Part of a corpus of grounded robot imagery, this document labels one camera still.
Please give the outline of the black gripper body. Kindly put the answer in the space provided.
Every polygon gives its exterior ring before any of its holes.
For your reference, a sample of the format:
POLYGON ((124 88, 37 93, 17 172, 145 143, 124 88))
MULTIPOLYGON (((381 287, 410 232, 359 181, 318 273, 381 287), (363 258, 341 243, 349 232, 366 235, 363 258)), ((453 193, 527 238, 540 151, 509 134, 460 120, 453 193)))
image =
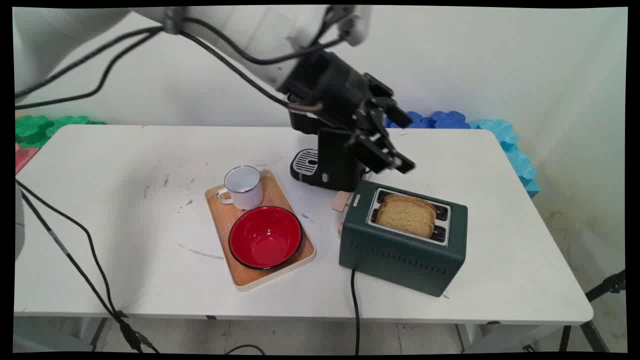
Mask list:
POLYGON ((293 130, 325 137, 335 147, 354 147, 361 139, 392 145, 383 120, 396 116, 393 89, 337 54, 321 50, 302 57, 281 89, 294 105, 293 130))

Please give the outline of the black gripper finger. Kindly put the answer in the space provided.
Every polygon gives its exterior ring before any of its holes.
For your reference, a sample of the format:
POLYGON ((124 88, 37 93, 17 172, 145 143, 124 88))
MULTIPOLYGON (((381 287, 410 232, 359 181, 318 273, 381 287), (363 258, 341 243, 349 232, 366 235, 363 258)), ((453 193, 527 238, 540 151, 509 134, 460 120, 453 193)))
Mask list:
POLYGON ((398 103, 394 100, 393 89, 370 75, 370 73, 364 73, 364 78, 371 94, 366 105, 384 112, 396 126, 402 129, 409 127, 413 120, 407 112, 400 109, 398 103))
POLYGON ((406 174, 416 167, 415 162, 395 148, 384 127, 378 128, 371 135, 356 129, 348 139, 348 150, 375 174, 384 170, 396 170, 406 174))

